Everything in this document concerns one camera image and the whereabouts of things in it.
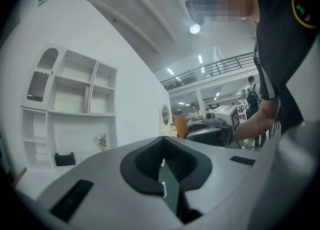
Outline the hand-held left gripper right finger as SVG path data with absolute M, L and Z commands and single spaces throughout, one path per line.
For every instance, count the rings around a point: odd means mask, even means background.
M 201 188 L 212 172 L 206 155 L 170 137 L 163 138 L 163 157 L 183 191 Z

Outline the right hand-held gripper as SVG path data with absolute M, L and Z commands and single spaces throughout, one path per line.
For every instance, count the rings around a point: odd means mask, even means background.
M 188 126 L 186 139 L 211 146 L 228 146 L 240 124 L 235 105 L 222 105 L 208 110 L 202 122 Z

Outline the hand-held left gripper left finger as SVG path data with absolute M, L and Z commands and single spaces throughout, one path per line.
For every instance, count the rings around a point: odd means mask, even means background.
M 159 172 L 164 160 L 163 137 L 158 137 L 128 153 L 120 163 L 120 173 L 135 191 L 163 196 L 164 187 L 159 183 Z

